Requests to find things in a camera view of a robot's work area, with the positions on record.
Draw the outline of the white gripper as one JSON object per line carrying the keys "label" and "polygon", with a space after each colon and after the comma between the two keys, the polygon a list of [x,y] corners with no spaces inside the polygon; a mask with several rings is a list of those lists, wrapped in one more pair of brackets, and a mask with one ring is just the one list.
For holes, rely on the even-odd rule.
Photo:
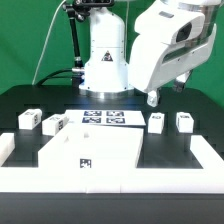
{"label": "white gripper", "polygon": [[167,45],[147,34],[140,34],[134,41],[129,61],[129,83],[148,93],[147,104],[156,107],[162,85],[174,80],[173,90],[184,90],[191,72],[208,60],[211,55],[217,26],[201,45],[186,49],[185,43]]}

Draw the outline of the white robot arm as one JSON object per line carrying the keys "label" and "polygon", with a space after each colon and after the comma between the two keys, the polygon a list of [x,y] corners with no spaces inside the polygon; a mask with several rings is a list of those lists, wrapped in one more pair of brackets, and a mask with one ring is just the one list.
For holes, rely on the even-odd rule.
{"label": "white robot arm", "polygon": [[159,89],[172,81],[184,89],[193,69],[211,55],[219,8],[224,0],[155,0],[135,20],[137,33],[125,59],[125,24],[107,8],[90,11],[91,50],[80,92],[118,97],[135,89],[155,107]]}

